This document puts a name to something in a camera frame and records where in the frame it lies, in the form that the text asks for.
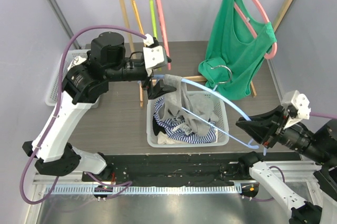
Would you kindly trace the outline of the lime green hanger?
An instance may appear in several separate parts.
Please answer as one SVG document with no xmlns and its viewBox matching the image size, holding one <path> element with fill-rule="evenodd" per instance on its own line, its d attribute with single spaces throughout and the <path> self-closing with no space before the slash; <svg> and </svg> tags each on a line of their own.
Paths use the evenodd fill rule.
<svg viewBox="0 0 337 224">
<path fill-rule="evenodd" d="M 155 9 L 154 9 L 154 1 L 149 0 L 150 4 L 150 14 L 151 14 L 151 23 L 152 23 L 152 31 L 153 31 L 153 36 L 155 38 L 158 38 L 157 35 L 157 26 L 156 26 L 156 16 L 155 16 Z"/>
</svg>

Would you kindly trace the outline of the yellow plastic hanger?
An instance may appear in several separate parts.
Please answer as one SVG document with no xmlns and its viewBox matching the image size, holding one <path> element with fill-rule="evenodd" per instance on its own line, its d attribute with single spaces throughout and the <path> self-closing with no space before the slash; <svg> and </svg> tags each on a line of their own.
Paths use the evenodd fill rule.
<svg viewBox="0 0 337 224">
<path fill-rule="evenodd" d="M 137 8 L 136 1 L 135 0 L 130 0 L 130 1 L 131 1 L 131 6 L 132 6 L 132 9 L 133 9 L 133 12 L 134 12 L 134 16 L 135 16 L 139 31 L 142 34 L 145 34 L 144 30 L 143 30 L 143 25 L 142 25 L 142 22 L 141 22 L 141 19 L 140 19 L 140 15 L 139 15 L 139 11 L 138 11 L 138 8 Z"/>
</svg>

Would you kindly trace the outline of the light blue hanger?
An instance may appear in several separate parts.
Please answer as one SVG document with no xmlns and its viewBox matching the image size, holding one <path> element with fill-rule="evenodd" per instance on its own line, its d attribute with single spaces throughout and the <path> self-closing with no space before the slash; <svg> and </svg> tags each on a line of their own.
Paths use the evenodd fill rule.
<svg viewBox="0 0 337 224">
<path fill-rule="evenodd" d="M 215 115 L 218 116 L 219 120 L 212 124 L 210 122 L 206 122 L 205 119 L 202 119 L 202 122 L 206 122 L 211 128 L 215 129 L 217 133 L 217 140 L 210 143 L 191 143 L 191 142 L 183 142 L 183 141 L 175 141 L 173 144 L 159 144 L 158 136 L 155 135 L 153 126 L 152 126 L 152 118 L 155 112 L 155 100 L 148 100 L 147 103 L 147 117 L 146 117 L 146 133 L 147 133 L 147 142 L 151 147 L 154 148 L 196 148 L 196 147 L 219 147 L 226 145 L 230 139 L 235 140 L 236 142 L 244 145 L 245 147 L 257 150 L 259 148 L 258 145 L 253 145 L 253 139 L 251 139 L 248 143 L 245 143 L 236 137 L 229 134 L 229 124 L 227 121 L 227 113 L 225 105 L 228 104 L 232 107 L 236 112 L 242 115 L 245 119 L 248 118 L 247 114 L 245 114 L 237 105 L 233 102 L 229 101 L 227 98 L 221 96 L 214 90 L 211 90 L 191 79 L 183 77 L 181 79 L 182 83 L 189 84 L 201 89 L 200 91 L 188 91 L 188 95 L 200 94 L 205 96 L 208 100 L 212 101 L 214 106 Z"/>
</svg>

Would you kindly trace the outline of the grey tank top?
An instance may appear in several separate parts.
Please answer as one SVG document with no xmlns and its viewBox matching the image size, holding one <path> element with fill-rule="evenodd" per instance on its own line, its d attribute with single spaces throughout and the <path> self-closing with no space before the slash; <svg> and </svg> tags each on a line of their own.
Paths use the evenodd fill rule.
<svg viewBox="0 0 337 224">
<path fill-rule="evenodd" d="M 186 135 L 206 136 L 211 128 L 209 123 L 219 120 L 213 101 L 200 93 L 188 94 L 180 76 L 166 74 L 164 84 L 176 90 L 163 96 L 163 106 L 157 112 L 159 121 L 168 122 L 174 133 L 181 130 Z"/>
</svg>

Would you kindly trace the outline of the coral pink hanger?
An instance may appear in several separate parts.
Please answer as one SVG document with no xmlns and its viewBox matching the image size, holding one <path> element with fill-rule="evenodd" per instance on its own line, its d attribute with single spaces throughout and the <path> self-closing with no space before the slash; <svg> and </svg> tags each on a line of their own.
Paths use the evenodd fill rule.
<svg viewBox="0 0 337 224">
<path fill-rule="evenodd" d="M 158 20 L 159 20 L 159 24 L 160 24 L 160 30 L 161 30 L 161 34 L 162 34 L 162 40 L 163 40 L 164 48 L 165 48 L 167 57 L 170 59 L 170 50 L 169 50 L 169 44 L 168 44 L 168 40 L 167 40 L 167 32 L 166 32 L 165 17 L 164 17 L 162 1 L 161 0 L 155 0 L 155 2 L 156 2 Z"/>
</svg>

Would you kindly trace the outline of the black tank top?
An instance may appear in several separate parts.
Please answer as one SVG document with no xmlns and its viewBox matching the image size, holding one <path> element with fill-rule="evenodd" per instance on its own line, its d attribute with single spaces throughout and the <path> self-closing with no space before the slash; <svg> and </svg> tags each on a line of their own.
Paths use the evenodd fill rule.
<svg viewBox="0 0 337 224">
<path fill-rule="evenodd" d="M 162 126 L 160 126 L 160 125 L 157 123 L 155 117 L 152 118 L 152 128 L 153 128 L 153 132 L 154 132 L 154 134 L 155 134 L 156 136 L 158 136 L 158 134 L 159 134 L 160 132 L 162 132 L 162 133 L 164 133 L 164 134 L 166 133 L 165 128 L 162 127 Z"/>
</svg>

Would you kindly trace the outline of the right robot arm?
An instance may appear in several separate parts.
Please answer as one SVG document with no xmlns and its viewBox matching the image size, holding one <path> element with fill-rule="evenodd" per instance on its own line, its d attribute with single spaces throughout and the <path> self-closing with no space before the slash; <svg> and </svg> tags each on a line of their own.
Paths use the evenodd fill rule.
<svg viewBox="0 0 337 224">
<path fill-rule="evenodd" d="M 305 160 L 279 161 L 291 178 L 314 178 L 321 191 L 322 202 L 313 204 L 299 196 L 273 173 L 273 163 L 261 154 L 250 152 L 238 159 L 238 173 L 243 179 L 259 183 L 285 211 L 289 223 L 336 223 L 336 117 L 327 115 L 329 121 L 315 133 L 303 123 L 288 123 L 300 117 L 300 109 L 292 105 L 278 106 L 270 112 L 251 117 L 241 117 L 236 126 L 245 131 L 259 145 L 266 148 L 276 143 L 288 147 Z"/>
</svg>

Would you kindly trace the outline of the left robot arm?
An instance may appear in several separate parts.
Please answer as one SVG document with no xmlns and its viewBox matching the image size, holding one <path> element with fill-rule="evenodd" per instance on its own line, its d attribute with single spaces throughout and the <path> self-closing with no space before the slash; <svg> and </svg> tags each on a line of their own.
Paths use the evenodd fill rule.
<svg viewBox="0 0 337 224">
<path fill-rule="evenodd" d="M 140 81 L 149 99 L 174 92 L 159 80 L 152 84 L 154 69 L 171 59 L 156 38 L 145 45 L 142 57 L 125 56 L 124 37 L 104 32 L 91 42 L 87 57 L 68 69 L 61 85 L 58 101 L 41 134 L 34 141 L 23 143 L 27 156 L 36 158 L 40 174 L 63 177 L 73 171 L 93 174 L 100 181 L 111 178 L 114 167 L 102 153 L 89 153 L 72 146 L 68 140 L 83 115 L 109 90 L 110 82 Z"/>
</svg>

